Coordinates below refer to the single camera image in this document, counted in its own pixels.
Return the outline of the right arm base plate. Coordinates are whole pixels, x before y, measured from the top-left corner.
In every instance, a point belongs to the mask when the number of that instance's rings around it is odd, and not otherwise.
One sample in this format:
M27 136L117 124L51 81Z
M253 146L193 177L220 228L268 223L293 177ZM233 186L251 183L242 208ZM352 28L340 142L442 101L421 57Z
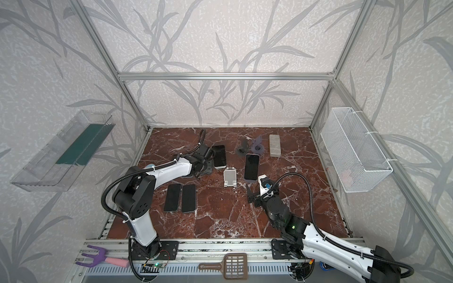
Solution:
M272 258L275 260L294 259L284 240L272 239L270 242Z

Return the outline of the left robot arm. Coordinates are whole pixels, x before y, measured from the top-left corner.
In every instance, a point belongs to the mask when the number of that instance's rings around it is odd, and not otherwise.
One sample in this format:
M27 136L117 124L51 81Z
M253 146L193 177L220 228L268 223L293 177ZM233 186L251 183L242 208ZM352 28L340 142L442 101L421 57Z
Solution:
M178 154L167 163L144 169L130 167L103 191L101 206L125 221L139 246L151 248L159 242L149 214L154 191L175 179L201 172L212 155L212 149L200 143L192 152Z

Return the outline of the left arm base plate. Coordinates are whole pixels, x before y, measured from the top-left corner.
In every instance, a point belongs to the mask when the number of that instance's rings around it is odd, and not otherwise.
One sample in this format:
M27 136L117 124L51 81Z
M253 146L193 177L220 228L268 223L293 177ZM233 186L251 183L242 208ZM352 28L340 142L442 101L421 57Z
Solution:
M178 246L178 241L160 241L159 239L155 239L149 246L142 246L133 239L129 257L133 261L145 259L173 261L176 259Z

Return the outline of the dark grey round phone stand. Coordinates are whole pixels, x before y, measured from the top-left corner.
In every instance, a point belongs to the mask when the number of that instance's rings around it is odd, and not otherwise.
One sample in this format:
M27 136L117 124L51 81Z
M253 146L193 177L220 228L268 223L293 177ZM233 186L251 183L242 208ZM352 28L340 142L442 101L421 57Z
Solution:
M253 152L253 154L258 154L258 155L261 155L264 153L262 136L258 136L256 139L254 139L252 141L251 151Z

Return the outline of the grey angled phone stand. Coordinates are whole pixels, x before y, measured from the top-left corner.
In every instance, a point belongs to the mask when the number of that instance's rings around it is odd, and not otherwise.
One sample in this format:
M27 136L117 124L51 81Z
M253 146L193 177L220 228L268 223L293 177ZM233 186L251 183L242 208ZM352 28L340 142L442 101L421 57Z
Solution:
M241 144L236 148L235 153L240 157L246 157L250 151L248 139L243 139Z

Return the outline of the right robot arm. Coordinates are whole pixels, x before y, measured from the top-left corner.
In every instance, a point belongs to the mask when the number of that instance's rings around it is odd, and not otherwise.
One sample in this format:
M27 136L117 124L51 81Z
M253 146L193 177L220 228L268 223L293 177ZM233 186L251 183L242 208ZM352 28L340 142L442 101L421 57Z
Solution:
M413 267L395 261L381 246L370 249L354 245L321 230L314 219L311 189L308 190L311 220L290 212L280 198L279 182L292 175L286 173L276 181L267 175L256 177L260 192L253 196L254 205L262 207L271 226L280 231L292 257L323 262L359 283L398 283L413 276Z

